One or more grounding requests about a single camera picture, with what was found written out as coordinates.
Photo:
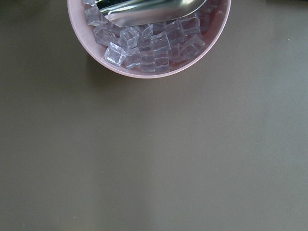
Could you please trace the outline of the metal ice scoop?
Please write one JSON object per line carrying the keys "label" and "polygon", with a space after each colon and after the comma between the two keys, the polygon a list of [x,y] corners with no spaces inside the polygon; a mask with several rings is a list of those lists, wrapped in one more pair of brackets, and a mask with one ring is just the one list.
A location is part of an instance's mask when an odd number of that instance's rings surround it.
{"label": "metal ice scoop", "polygon": [[97,0],[101,14],[118,27],[175,20],[201,8],[205,0]]}

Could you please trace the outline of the pink bowl of ice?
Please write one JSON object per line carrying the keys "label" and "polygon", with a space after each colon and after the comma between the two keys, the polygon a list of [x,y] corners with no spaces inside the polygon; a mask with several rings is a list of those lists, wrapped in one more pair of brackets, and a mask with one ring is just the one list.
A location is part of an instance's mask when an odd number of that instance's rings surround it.
{"label": "pink bowl of ice", "polygon": [[128,76],[132,78],[153,79],[175,75],[191,67],[196,62],[205,57],[219,39],[226,25],[231,9],[231,1],[220,0],[218,2],[218,7],[210,14],[210,25],[208,30],[203,35],[206,48],[202,53],[200,53],[199,56],[195,57],[190,62],[185,61],[177,64],[171,64],[168,71],[158,73],[144,73],[138,68],[128,70],[122,66],[118,67],[107,62],[104,59],[104,52],[106,48],[95,42],[92,33],[92,27],[86,24],[86,20],[84,17],[85,7],[83,3],[77,0],[68,0],[67,8],[70,22],[76,37],[78,38],[80,44],[83,46],[86,52],[93,59],[95,59],[97,63],[104,66],[106,69],[109,69],[110,71],[123,76]]}

